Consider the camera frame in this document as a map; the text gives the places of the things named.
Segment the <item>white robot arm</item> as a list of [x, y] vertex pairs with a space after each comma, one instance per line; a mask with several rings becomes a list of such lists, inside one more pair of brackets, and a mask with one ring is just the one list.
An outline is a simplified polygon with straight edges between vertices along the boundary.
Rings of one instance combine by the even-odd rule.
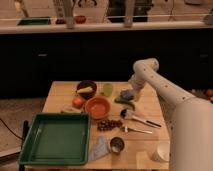
[[213, 104], [159, 75], [158, 69], [155, 58], [137, 60], [129, 83], [135, 93], [148, 83], [175, 107], [169, 171], [213, 171]]

